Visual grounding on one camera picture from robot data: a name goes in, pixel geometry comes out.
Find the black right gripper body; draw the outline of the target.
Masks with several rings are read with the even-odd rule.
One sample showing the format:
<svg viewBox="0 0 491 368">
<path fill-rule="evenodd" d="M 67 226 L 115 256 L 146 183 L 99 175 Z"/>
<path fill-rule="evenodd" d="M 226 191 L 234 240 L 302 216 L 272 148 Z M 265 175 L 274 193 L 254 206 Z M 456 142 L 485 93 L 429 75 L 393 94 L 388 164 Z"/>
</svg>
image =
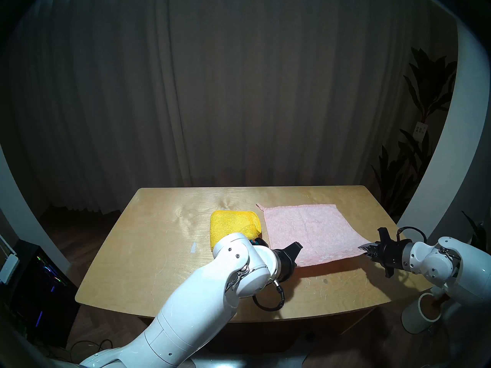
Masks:
<svg viewBox="0 0 491 368">
<path fill-rule="evenodd" d="M 371 261 L 379 263 L 385 271 L 385 277 L 391 278 L 394 270 L 403 270 L 402 256 L 406 247 L 406 240 L 394 241 L 390 238 L 387 228 L 378 228 L 380 241 L 378 243 L 378 257 Z"/>
</svg>

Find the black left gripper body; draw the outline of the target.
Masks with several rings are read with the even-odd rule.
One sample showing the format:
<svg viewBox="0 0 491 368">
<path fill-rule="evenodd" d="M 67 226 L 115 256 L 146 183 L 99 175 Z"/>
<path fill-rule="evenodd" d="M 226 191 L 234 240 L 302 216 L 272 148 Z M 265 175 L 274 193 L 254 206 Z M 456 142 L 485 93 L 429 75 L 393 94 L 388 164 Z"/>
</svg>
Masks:
<svg viewBox="0 0 491 368">
<path fill-rule="evenodd" d="M 290 279 L 297 266 L 296 258 L 298 257 L 303 246 L 295 241 L 283 249 L 272 249 L 277 262 L 277 273 L 275 280 L 283 283 Z"/>
</svg>

